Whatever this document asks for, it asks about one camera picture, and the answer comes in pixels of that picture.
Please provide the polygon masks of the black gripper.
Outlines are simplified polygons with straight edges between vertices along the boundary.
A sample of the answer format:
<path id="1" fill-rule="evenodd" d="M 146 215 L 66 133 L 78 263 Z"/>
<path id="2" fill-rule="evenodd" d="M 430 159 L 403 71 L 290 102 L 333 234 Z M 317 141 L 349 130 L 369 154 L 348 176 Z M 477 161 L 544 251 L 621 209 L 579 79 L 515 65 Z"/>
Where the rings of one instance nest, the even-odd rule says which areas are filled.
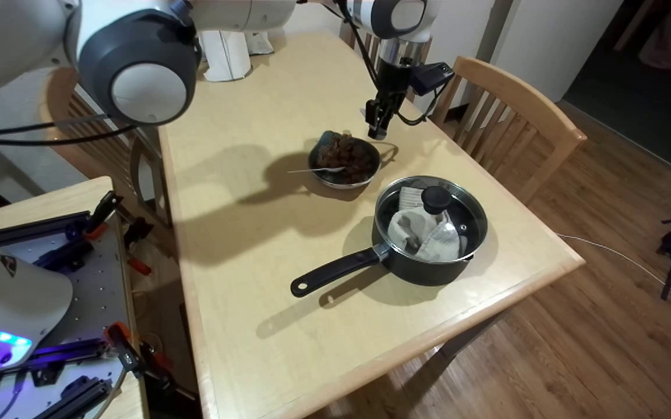
<path id="1" fill-rule="evenodd" d="M 377 93 L 367 102 L 369 138 L 383 141 L 383 130 L 390 129 L 392 118 L 400 109 L 412 71 L 399 67 L 386 62 L 377 62 L 376 87 Z"/>

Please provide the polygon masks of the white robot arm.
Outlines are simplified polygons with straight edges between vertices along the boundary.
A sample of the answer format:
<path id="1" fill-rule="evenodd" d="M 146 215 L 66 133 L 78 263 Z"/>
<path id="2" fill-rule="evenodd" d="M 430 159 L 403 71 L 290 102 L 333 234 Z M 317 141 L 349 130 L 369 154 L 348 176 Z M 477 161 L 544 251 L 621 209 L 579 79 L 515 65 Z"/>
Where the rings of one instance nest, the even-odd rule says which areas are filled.
<path id="1" fill-rule="evenodd" d="M 272 31 L 300 3 L 0 0 L 0 88 L 39 67 L 71 67 L 123 130 L 164 127 L 194 101 L 200 31 Z"/>

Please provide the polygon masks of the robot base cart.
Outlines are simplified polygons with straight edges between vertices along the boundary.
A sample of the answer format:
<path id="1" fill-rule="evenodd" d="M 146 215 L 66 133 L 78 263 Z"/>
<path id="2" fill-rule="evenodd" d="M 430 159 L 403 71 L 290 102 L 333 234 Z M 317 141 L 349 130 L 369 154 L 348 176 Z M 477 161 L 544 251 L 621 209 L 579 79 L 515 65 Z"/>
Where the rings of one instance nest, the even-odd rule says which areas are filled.
<path id="1" fill-rule="evenodd" d="M 0 419 L 200 419 L 130 338 L 114 209 L 105 178 L 0 207 Z"/>

